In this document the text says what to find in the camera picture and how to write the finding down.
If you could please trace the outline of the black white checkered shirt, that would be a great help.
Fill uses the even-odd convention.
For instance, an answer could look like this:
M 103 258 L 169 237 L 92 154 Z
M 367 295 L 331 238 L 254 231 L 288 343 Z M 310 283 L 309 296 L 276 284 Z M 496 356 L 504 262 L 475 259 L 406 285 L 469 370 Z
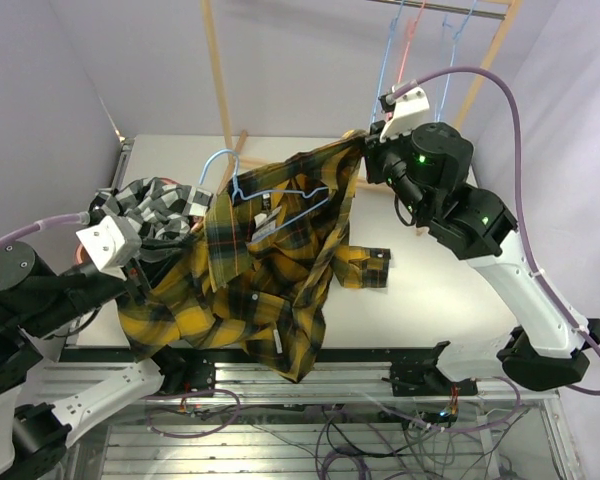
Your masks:
M 101 189 L 89 210 L 98 218 L 125 217 L 141 238 L 171 240 L 184 237 L 202 223 L 214 194 L 190 185 L 153 177 L 126 187 Z

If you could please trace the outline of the yellow plaid shirt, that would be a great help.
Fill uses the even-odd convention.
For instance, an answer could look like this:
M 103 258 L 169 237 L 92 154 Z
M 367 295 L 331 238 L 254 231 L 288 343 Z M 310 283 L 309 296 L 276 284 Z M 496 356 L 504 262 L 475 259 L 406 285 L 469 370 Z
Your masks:
M 257 243 L 303 208 L 267 195 L 231 208 L 227 187 L 209 210 L 204 237 L 184 251 L 142 306 L 118 307 L 121 328 L 138 359 L 178 340 L 196 349 L 239 345 L 291 382 L 313 368 L 326 332 L 322 312 L 332 282 L 383 288 L 391 253 L 349 242 L 350 213 L 363 158 L 364 134 L 350 131 L 334 146 L 337 189 L 329 237 L 305 220 Z

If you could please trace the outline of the blue hanger of yellow shirt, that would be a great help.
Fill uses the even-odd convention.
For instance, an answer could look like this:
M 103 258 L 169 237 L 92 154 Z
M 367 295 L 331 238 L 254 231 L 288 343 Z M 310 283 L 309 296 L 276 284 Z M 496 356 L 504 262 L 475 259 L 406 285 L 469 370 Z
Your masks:
M 329 211 L 331 193 L 337 189 L 336 174 L 328 172 L 336 165 L 334 146 L 301 152 L 282 163 L 266 164 L 256 170 L 239 174 L 240 157 L 231 149 L 221 149 L 212 154 L 204 163 L 199 182 L 203 183 L 214 161 L 228 155 L 234 161 L 230 168 L 229 206 L 249 205 L 265 196 L 278 195 L 282 200 L 298 200 L 302 209 L 290 219 L 277 225 L 273 230 L 250 237 L 257 243 L 279 231 L 285 230 L 305 220 L 311 228 L 329 237 L 335 228 L 335 216 Z

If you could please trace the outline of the blue hanger of checkered shirt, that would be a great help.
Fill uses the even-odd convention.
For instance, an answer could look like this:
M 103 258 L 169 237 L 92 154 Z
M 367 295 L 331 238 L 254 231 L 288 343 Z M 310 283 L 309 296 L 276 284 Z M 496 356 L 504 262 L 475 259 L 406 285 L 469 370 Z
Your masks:
M 377 78 L 377 83 L 376 83 L 376 92 L 375 92 L 374 102 L 373 102 L 371 112 L 370 112 L 369 123 L 374 123 L 377 118 L 377 112 L 378 112 L 378 108 L 379 108 L 379 96 L 382 93 L 382 87 L 384 84 L 389 54 L 392 49 L 392 44 L 393 44 L 397 24 L 400 20 L 400 16 L 401 16 L 402 10 L 404 8 L 404 4 L 405 4 L 404 0 L 398 2 L 398 6 L 395 9 L 395 15 L 391 18 L 391 21 L 388 26 L 387 40 L 386 40 L 386 44 L 385 44 L 384 53 L 382 56 L 380 70 L 378 73 L 378 78 Z

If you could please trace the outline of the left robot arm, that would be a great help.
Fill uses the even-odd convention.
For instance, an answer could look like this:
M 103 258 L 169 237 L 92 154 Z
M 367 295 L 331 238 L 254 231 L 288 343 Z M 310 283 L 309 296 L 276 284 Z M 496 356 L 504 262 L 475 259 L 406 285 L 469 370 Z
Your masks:
M 91 263 L 57 274 L 23 236 L 0 238 L 0 479 L 44 475 L 102 420 L 143 397 L 182 393 L 190 378 L 185 362 L 165 347 L 88 390 L 50 403 L 22 403 L 32 370 L 58 358 L 47 352 L 47 341 L 111 300 L 146 296 L 184 253 L 174 245 L 158 263 L 130 259 L 123 279 Z

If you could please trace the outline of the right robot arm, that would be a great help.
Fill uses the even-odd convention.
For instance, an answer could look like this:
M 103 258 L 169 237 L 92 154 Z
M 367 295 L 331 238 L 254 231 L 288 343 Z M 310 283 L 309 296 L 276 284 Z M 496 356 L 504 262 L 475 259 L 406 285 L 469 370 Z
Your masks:
M 496 194 L 468 182 L 470 141 L 444 122 L 392 138 L 388 127 L 373 123 L 365 139 L 368 180 L 386 184 L 413 223 L 481 275 L 517 321 L 494 339 L 439 343 L 420 373 L 422 387 L 439 396 L 456 382 L 505 376 L 532 391 L 577 388 L 590 365 L 583 336 L 600 342 L 600 319 L 565 314 L 542 288 L 514 215 Z

